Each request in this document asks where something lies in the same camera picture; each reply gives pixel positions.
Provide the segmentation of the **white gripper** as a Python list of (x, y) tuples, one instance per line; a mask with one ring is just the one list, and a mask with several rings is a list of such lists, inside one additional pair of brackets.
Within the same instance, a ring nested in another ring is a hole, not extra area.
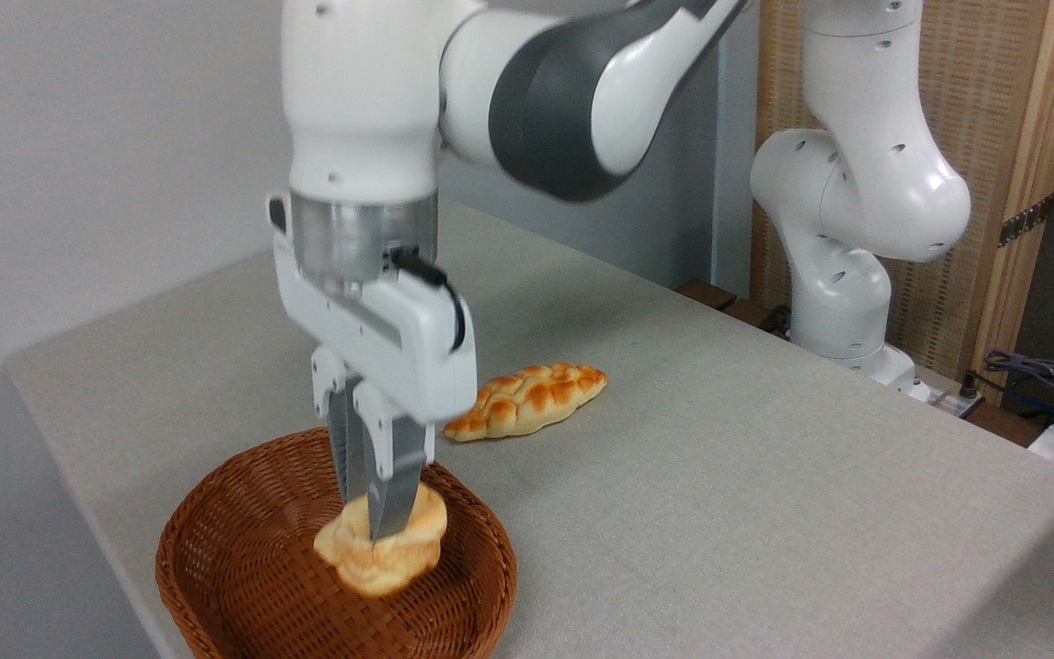
[(435, 453), (424, 425), (460, 416), (477, 391), (468, 306), (435, 263), (437, 201), (268, 200), (285, 313), (319, 346), (311, 383), (340, 498), (367, 496), (372, 541), (413, 513)]

